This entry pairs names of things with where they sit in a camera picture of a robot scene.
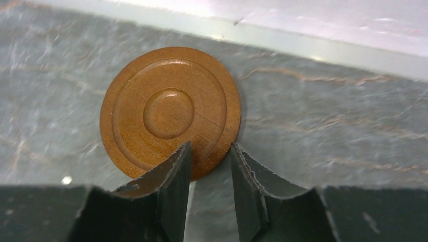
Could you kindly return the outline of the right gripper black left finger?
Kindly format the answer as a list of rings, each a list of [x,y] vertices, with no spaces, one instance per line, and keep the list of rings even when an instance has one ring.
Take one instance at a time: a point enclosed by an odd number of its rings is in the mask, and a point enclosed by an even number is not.
[[[114,191],[93,187],[67,241],[183,241],[191,168],[185,142]]]

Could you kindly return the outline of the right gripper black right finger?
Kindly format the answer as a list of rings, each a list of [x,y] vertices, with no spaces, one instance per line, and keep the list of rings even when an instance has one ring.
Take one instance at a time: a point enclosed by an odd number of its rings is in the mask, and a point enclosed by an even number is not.
[[[239,241],[337,241],[316,189],[279,177],[238,143],[230,155]]]

